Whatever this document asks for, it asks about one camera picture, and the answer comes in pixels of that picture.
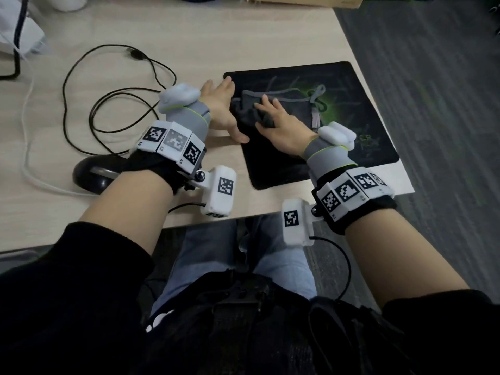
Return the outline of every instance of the person's left hand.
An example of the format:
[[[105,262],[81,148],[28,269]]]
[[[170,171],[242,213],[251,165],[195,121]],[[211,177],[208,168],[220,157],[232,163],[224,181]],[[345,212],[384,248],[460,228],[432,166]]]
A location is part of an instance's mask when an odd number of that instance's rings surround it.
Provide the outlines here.
[[[248,143],[250,138],[238,130],[236,119],[229,111],[231,97],[234,95],[234,81],[226,77],[217,88],[212,89],[214,82],[205,81],[201,88],[199,100],[210,109],[210,129],[227,130],[231,138],[238,143]]]

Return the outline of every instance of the gray wood floor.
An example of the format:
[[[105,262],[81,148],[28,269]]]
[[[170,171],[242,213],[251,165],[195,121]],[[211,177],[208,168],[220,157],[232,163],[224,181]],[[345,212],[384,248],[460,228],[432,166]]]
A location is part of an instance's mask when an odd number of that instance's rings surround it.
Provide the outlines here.
[[[500,302],[500,37],[487,5],[366,0],[336,14],[416,190],[400,212]],[[319,292],[335,296],[345,270],[329,250],[308,255]],[[373,303],[358,271],[346,300]]]

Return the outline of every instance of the black sleeve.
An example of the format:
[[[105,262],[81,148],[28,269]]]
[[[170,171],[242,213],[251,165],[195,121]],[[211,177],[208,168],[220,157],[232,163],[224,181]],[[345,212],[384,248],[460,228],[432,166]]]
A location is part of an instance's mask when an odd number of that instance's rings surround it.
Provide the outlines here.
[[[500,306],[478,290],[398,299],[383,308],[425,373],[491,372],[500,348],[499,316]]]
[[[104,227],[75,222],[40,260],[0,277],[0,363],[126,372],[144,332],[136,303],[153,262]]]

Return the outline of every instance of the hand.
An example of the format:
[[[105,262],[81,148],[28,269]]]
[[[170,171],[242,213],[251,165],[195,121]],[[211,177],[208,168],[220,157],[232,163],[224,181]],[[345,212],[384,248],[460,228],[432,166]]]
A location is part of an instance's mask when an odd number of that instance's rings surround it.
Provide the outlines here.
[[[226,77],[216,89],[212,89],[214,82],[205,81],[201,89],[199,100],[210,109],[210,129],[227,130],[231,138],[238,143],[248,143],[250,138],[238,130],[236,119],[229,111],[231,97],[234,95],[234,81]]]
[[[269,113],[274,121],[274,128],[265,128],[256,122],[255,127],[269,139],[279,151],[289,155],[302,156],[305,148],[317,137],[317,134],[305,126],[297,117],[284,110],[278,99],[269,102],[267,95],[262,96],[262,104],[255,103],[258,110]]]

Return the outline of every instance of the light wood tabletop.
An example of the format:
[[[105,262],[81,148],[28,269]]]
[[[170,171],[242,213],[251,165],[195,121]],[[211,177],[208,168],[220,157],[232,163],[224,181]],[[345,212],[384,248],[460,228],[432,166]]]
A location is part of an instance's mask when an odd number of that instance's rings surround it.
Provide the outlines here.
[[[74,166],[85,156],[71,148],[62,132],[61,86],[68,70],[87,50],[104,43],[129,44],[165,63],[179,82],[201,86],[218,82],[226,71],[349,61],[366,93],[372,95],[332,9],[295,5],[253,5],[238,0],[190,4],[178,0],[91,0],[76,13],[46,11],[39,21],[51,52],[29,57],[35,88],[26,109],[30,171],[44,182],[78,191],[72,183]],[[11,57],[0,57],[0,72],[11,71]],[[171,76],[158,70],[161,81]],[[93,196],[69,196],[38,189],[21,174],[23,138],[21,109],[31,74],[23,63],[15,82],[0,82],[0,251],[54,243],[65,226],[77,220]],[[117,88],[159,89],[150,65],[134,61],[123,49],[106,48],[86,58],[67,85],[68,131],[78,146],[105,153],[91,135],[88,116],[103,94]],[[151,103],[157,95],[138,92]],[[98,112],[96,126],[119,129],[146,111],[132,99],[111,100]],[[129,149],[154,117],[148,116],[126,132],[102,135],[117,151]],[[207,139],[203,169],[223,164],[234,168],[238,180],[230,218],[281,210],[286,198],[313,202],[307,180],[257,191],[252,188],[241,147],[220,132]],[[397,194],[413,192],[401,162],[374,171]],[[172,206],[199,201],[199,190],[179,192]],[[213,220],[197,207],[169,214],[165,227]]]

